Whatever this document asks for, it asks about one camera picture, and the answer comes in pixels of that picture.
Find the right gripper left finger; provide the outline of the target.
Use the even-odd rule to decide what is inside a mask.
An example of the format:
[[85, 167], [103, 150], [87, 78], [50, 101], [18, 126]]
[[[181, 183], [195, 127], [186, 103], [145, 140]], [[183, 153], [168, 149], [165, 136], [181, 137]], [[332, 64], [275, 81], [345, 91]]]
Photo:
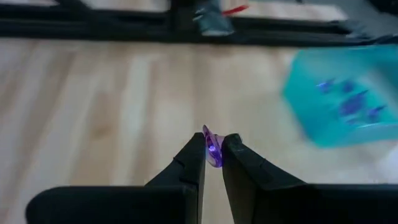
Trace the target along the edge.
[[205, 183], [205, 138], [195, 133], [171, 163], [146, 183], [156, 188], [152, 224], [201, 224]]

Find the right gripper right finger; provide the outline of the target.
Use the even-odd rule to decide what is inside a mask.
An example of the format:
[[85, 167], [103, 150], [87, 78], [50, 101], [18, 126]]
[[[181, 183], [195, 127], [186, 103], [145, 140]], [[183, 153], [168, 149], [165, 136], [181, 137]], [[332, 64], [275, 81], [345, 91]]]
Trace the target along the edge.
[[238, 134], [222, 143], [223, 180], [234, 224], [289, 224], [292, 198], [280, 190], [305, 182], [275, 166], [243, 144]]

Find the teal plastic bin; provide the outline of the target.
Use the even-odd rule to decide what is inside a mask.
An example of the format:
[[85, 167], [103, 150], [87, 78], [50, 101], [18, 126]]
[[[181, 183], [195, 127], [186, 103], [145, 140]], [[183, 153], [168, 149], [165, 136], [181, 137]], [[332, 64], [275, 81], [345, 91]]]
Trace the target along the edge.
[[[334, 79], [331, 92], [317, 85]], [[342, 116], [340, 104], [367, 90], [366, 105]], [[398, 140], [398, 45], [305, 49], [294, 57], [283, 96], [317, 146]]]

